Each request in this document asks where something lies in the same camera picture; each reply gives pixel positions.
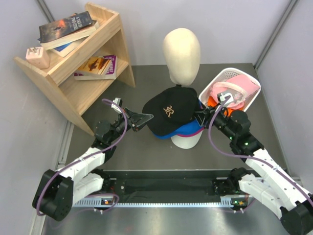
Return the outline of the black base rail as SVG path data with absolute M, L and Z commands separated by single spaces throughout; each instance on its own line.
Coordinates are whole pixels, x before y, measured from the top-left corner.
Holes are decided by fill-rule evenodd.
M 219 202 L 221 197 L 243 198 L 232 189 L 228 170 L 96 170 L 104 177 L 103 192 L 120 202 Z

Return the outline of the blue cap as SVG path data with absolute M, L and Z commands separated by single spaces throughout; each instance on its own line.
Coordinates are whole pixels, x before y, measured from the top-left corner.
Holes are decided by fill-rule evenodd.
M 160 139 L 168 139 L 177 134 L 192 134 L 201 129 L 194 117 L 201 105 L 197 98 L 187 101 L 149 101 L 143 111 L 154 115 L 148 122 L 151 132 Z

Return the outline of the beige mannequin head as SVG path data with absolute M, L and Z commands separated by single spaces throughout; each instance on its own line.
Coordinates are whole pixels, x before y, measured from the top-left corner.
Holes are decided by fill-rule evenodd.
M 200 68 L 201 47 L 196 35 L 187 28 L 172 30 L 163 40 L 163 54 L 171 81 L 190 86 Z

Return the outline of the white perforated basket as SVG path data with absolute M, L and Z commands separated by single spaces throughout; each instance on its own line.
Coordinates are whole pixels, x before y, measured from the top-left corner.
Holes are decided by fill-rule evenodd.
M 232 77 L 235 77 L 237 75 L 246 75 L 250 78 L 250 80 L 255 83 L 256 85 L 260 85 L 259 81 L 256 80 L 256 78 L 252 77 L 251 75 L 249 75 L 246 72 L 243 72 L 239 69 L 236 68 L 226 68 L 224 70 L 222 70 L 207 86 L 206 88 L 201 92 L 201 94 L 199 95 L 199 100 L 205 105 L 207 105 L 208 102 L 208 98 L 210 97 L 210 90 L 213 87 L 213 85 L 217 82 L 222 82 L 222 81 L 226 81 Z M 244 105 L 244 109 L 242 111 L 246 111 L 251 104 L 253 103 L 253 101 L 256 99 L 256 97 L 258 96 L 258 94 L 260 93 L 261 88 L 259 91 L 257 91 L 255 94 L 253 94 L 252 96 L 250 96 L 249 98 L 246 99 L 245 101 L 245 105 Z

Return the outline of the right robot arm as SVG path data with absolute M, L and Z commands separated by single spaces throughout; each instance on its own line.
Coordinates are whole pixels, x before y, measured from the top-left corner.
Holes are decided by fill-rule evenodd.
M 222 106 L 209 106 L 194 113 L 198 124 L 209 131 L 220 130 L 230 140 L 230 157 L 240 158 L 261 180 L 244 168 L 231 171 L 228 188 L 247 193 L 267 207 L 290 235 L 307 235 L 313 230 L 313 194 L 300 186 L 270 156 L 250 133 L 247 114 L 235 110 L 227 114 Z

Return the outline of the wooden shelf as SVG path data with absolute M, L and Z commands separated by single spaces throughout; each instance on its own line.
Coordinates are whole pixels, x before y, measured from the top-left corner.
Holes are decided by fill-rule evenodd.
M 18 56 L 14 61 L 68 121 L 93 135 L 82 115 L 113 81 L 76 81 L 71 75 L 89 57 L 113 54 L 117 56 L 117 80 L 131 87 L 135 80 L 120 14 L 92 2 L 85 9 L 99 28 L 66 57 L 50 52 L 50 66 L 43 70 Z

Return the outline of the light pink cap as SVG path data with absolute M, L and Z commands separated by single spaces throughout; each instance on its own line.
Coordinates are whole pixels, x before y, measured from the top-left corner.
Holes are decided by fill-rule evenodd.
M 226 107 L 238 110 L 243 108 L 246 99 L 259 91 L 260 88 L 248 76 L 237 75 L 226 81 L 215 83 L 210 90 L 210 96 L 215 102 L 219 102 L 218 94 L 222 93 L 224 96 L 231 95 L 231 99 L 227 102 Z

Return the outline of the orange cap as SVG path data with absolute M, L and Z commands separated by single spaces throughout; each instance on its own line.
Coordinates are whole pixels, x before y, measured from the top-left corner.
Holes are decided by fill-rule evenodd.
M 213 97 L 210 96 L 210 97 L 208 98 L 207 105 L 208 105 L 208 106 L 217 106 L 218 103 L 214 100 Z M 239 105 L 237 105 L 237 106 L 235 106 L 235 107 L 233 107 L 233 108 L 227 108 L 227 110 L 224 110 L 224 115 L 230 116 L 230 114 L 231 114 L 233 111 L 235 111 L 235 110 L 243 110 L 243 109 L 244 109 L 244 105 L 245 105 L 245 103 L 242 102 L 241 104 L 239 104 Z

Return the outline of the pink power adapter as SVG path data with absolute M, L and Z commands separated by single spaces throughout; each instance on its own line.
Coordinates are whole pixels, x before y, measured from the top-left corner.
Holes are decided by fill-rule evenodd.
M 47 69 L 50 66 L 50 57 L 43 47 L 29 47 L 25 59 L 39 69 Z

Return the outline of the black cap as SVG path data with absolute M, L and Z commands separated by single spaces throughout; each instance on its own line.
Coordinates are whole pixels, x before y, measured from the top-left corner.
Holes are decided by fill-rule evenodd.
M 163 137 L 194 121 L 194 114 L 199 110 L 196 90 L 175 86 L 151 98 L 142 112 L 154 116 L 147 126 L 153 134 Z

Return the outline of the orange purple book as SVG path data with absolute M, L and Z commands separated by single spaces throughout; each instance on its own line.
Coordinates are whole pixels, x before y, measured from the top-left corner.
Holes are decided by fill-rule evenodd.
M 115 80 L 117 78 L 116 55 L 92 56 L 73 74 L 75 80 Z

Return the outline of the dark cover paperback book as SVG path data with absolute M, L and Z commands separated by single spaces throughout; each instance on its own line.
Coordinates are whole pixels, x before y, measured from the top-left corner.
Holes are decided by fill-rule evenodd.
M 69 17 L 39 26 L 38 42 L 46 50 L 86 38 L 99 28 L 89 11 L 75 13 Z

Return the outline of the blue cover book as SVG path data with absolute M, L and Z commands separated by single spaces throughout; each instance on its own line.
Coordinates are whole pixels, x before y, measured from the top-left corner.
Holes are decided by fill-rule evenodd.
M 70 52 L 72 52 L 74 49 L 76 49 L 85 39 L 80 39 L 59 47 L 56 47 L 52 49 L 51 51 L 56 53 L 57 55 L 61 57 L 67 56 Z

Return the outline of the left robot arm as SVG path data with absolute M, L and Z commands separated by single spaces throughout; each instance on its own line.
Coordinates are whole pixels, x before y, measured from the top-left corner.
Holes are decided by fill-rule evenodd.
M 95 140 L 87 151 L 58 170 L 47 170 L 40 180 L 32 207 L 39 216 L 62 221 L 71 208 L 86 196 L 110 191 L 111 183 L 97 167 L 114 154 L 116 145 L 128 130 L 142 129 L 154 116 L 121 108 L 113 123 L 101 120 L 96 126 Z

